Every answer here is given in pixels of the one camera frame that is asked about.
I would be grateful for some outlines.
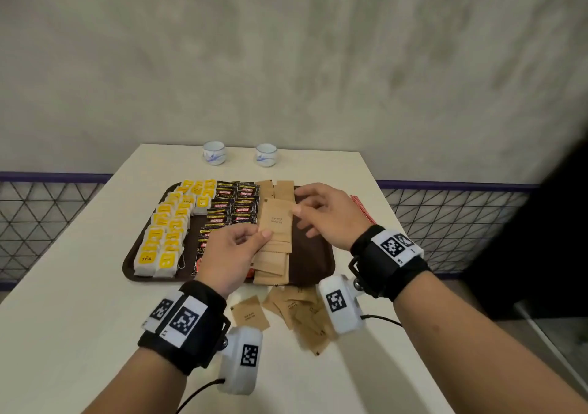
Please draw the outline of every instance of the concrete wall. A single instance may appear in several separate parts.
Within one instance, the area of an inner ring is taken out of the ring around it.
[[[587,53],[588,0],[0,0],[0,170],[220,139],[533,182],[588,116]]]

